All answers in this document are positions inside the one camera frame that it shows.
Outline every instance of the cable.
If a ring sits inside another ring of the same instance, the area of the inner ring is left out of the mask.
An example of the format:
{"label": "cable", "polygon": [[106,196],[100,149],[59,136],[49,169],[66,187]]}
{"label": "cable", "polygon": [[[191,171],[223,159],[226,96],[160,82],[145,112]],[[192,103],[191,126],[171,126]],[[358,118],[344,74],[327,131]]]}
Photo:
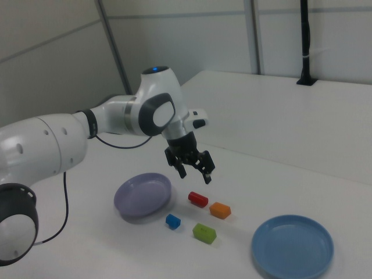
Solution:
{"label": "cable", "polygon": [[[151,140],[152,137],[149,137],[148,139],[146,139],[146,141],[144,141],[143,143],[141,144],[138,144],[138,145],[135,145],[135,146],[128,146],[128,147],[125,147],[125,146],[115,146],[115,145],[112,145],[112,144],[109,144],[108,142],[105,142],[104,140],[102,140],[99,136],[95,136],[100,142],[102,142],[103,144],[106,144],[108,146],[111,146],[111,147],[114,147],[114,148],[119,148],[119,149],[132,149],[132,148],[137,148],[137,147],[140,147],[140,146],[143,146],[144,144],[146,144],[147,142],[149,142],[149,140]],[[36,242],[34,243],[34,246],[36,245],[40,245],[40,244],[43,244],[43,243],[46,243],[52,239],[54,239],[55,237],[57,237],[62,231],[63,229],[65,228],[66,224],[67,224],[67,220],[69,218],[69,198],[67,196],[67,184],[66,184],[66,172],[63,173],[63,188],[65,190],[65,201],[66,201],[66,217],[65,217],[65,222],[63,222],[63,225],[62,227],[59,229],[59,231],[53,235],[52,237],[49,237],[48,239],[46,240],[43,240],[43,241],[39,241],[39,242]]]}
{"label": "cable", "polygon": [[149,137],[148,139],[146,139],[143,143],[139,144],[139,145],[135,145],[135,146],[116,146],[116,145],[112,145],[112,144],[109,144],[108,142],[105,142],[103,139],[101,139],[99,136],[95,136],[101,143],[103,144],[106,144],[108,146],[111,146],[111,147],[114,147],[114,148],[118,148],[118,149],[133,149],[133,148],[137,148],[137,147],[140,147],[140,146],[143,146],[144,144],[147,144],[149,142],[149,140],[151,140],[152,137]]}
{"label": "cable", "polygon": [[46,243],[46,242],[54,239],[65,228],[65,225],[66,225],[67,220],[69,218],[69,198],[67,197],[66,172],[63,173],[63,188],[65,189],[65,201],[66,201],[66,217],[65,217],[65,222],[63,223],[62,227],[59,229],[59,231],[55,235],[53,235],[52,237],[49,237],[46,240],[43,240],[43,241],[39,241],[39,242],[34,243],[34,246],[40,245],[40,244],[43,244],[43,243]]}

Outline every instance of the purple plate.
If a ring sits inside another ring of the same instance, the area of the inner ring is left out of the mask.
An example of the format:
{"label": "purple plate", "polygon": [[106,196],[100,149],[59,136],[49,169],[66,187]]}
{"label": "purple plate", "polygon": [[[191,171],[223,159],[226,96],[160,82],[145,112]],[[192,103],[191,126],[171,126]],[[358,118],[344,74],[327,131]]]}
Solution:
{"label": "purple plate", "polygon": [[121,215],[142,217],[168,203],[171,184],[159,173],[144,173],[126,181],[116,191],[114,204]]}

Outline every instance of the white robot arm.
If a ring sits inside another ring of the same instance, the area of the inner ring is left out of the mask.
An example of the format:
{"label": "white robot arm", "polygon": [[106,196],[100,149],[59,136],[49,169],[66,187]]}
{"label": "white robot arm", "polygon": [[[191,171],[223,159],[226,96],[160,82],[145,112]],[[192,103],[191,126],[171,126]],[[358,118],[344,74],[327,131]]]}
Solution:
{"label": "white robot arm", "polygon": [[203,110],[188,110],[184,104],[173,71],[159,66],[142,73],[134,96],[115,96],[73,115],[40,116],[0,128],[0,266],[21,259],[36,239],[36,198],[29,186],[79,164],[87,139],[99,133],[162,134],[169,144],[168,164],[181,178],[186,175],[183,164],[189,164],[209,183],[214,164],[208,151],[197,150],[192,132],[207,123]]}

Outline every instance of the blue cube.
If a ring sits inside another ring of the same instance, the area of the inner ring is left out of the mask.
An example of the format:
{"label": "blue cube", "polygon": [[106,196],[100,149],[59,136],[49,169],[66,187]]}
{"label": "blue cube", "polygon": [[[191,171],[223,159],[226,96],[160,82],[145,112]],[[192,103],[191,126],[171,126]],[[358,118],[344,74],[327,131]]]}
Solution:
{"label": "blue cube", "polygon": [[175,230],[180,226],[181,219],[177,218],[176,216],[173,216],[172,214],[169,214],[165,219],[165,223],[168,224],[169,228]]}

